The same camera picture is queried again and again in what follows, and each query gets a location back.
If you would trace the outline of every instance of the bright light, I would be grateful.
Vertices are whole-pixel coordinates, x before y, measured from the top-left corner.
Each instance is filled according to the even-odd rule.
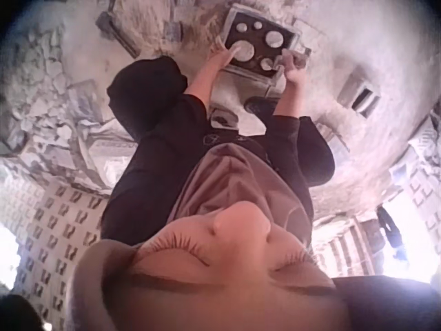
[[[383,251],[383,274],[390,277],[430,283],[440,258],[435,252],[433,241],[429,236],[424,220],[418,214],[415,204],[403,192],[391,202],[385,203],[384,208],[400,229],[409,264],[405,265],[391,257],[393,249],[390,245],[387,245]]]
[[[18,248],[19,244],[15,241],[15,236],[0,224],[0,282],[10,290],[14,287],[17,267],[20,264]]]
[[[44,323],[43,329],[46,331],[52,331],[52,324],[51,323]]]

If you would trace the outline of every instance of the broken concrete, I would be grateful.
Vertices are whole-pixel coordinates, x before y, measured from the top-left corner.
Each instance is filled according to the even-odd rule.
[[[57,92],[59,94],[65,94],[66,85],[67,85],[67,80],[66,80],[66,77],[64,76],[64,74],[59,74],[58,76],[55,77],[54,87],[55,87],[55,90],[57,90]]]
[[[55,78],[63,72],[63,65],[58,61],[46,61],[46,72],[52,78]]]

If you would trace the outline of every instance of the person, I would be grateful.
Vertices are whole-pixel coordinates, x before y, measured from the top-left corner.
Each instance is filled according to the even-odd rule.
[[[299,153],[306,72],[290,51],[264,136],[210,127],[214,82],[236,51],[217,43],[189,86],[169,57],[115,77],[110,107],[139,146],[75,268],[68,330],[437,330],[428,285],[330,279],[314,263],[309,183],[333,160],[320,140],[302,148],[314,157]],[[307,160],[325,164],[306,177]]]
[[[400,229],[398,229],[391,215],[389,215],[382,204],[377,207],[376,214],[378,222],[386,234],[387,241],[395,250],[393,257],[399,261],[407,261],[406,248],[402,242]]]

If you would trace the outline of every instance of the dusty ground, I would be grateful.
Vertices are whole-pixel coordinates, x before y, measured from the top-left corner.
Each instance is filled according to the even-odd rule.
[[[331,182],[311,190],[316,216],[372,209],[390,185],[388,168],[404,152],[410,134],[441,94],[440,32],[430,13],[415,1],[401,0],[237,2],[279,23],[294,24],[303,31],[303,43],[313,50],[305,114],[341,136],[350,155]],[[191,78],[221,31],[231,1],[197,3],[190,10],[181,6],[176,14],[185,26],[184,41],[177,44],[161,38],[163,22],[169,17],[166,1],[117,0],[115,11],[124,30],[142,47],[140,58],[170,54]],[[105,89],[132,58],[117,42],[103,39],[96,28],[94,22],[105,7],[106,1],[38,3],[16,30],[26,31],[36,23],[47,29],[63,24],[65,75],[70,83],[94,79],[103,118],[110,119]],[[336,102],[356,66],[369,73],[382,96],[367,120]],[[280,81],[271,93],[280,92],[283,84]],[[242,105],[247,97],[264,95],[265,89],[224,73],[213,102],[239,116],[242,134],[260,134],[263,125]]]

